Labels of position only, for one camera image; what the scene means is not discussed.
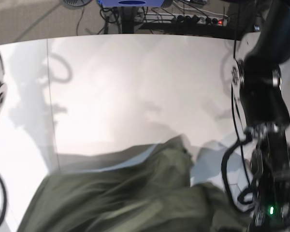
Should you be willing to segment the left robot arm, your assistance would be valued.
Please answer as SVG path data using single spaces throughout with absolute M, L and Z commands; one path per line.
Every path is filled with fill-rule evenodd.
M 290 145 L 286 130 L 290 115 L 281 94 L 280 65 L 290 58 L 290 0 L 275 0 L 254 48 L 243 59 L 236 58 L 232 87 L 238 87 L 246 127 L 245 139 L 237 139 L 226 150 L 221 174 L 230 205 L 241 213 L 237 202 L 252 214 L 250 232 L 290 232 Z M 227 164 L 237 148 L 257 141 L 252 152 L 252 178 L 233 199 Z

